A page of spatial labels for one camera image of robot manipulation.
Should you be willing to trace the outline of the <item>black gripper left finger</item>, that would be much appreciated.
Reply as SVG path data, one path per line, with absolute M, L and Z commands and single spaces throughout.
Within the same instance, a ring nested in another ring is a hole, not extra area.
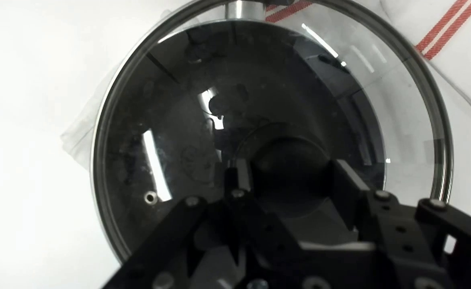
M 246 206 L 252 200 L 252 171 L 246 158 L 234 158 L 223 176 L 223 202 L 230 206 Z

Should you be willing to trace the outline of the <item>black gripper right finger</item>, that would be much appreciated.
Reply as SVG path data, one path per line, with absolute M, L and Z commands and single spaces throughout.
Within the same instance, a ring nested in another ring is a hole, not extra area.
M 347 227 L 355 227 L 371 186 L 345 160 L 331 162 L 329 198 Z

